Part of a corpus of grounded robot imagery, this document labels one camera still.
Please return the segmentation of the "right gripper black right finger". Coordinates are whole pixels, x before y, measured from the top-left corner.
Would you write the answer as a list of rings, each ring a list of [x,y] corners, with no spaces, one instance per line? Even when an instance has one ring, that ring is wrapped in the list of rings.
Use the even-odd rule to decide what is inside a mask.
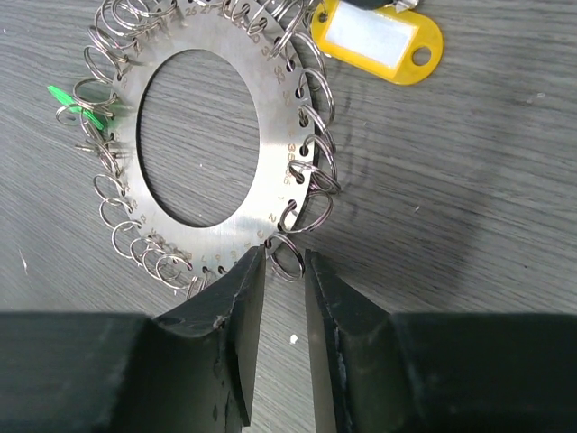
[[[390,313],[305,263],[317,431],[575,431],[574,315]]]

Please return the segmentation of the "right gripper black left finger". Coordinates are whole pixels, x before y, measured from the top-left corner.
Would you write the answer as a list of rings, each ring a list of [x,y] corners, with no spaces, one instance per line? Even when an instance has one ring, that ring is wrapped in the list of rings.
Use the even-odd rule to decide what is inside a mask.
[[[253,247],[156,318],[4,313],[2,431],[241,431],[251,422],[265,268]]]

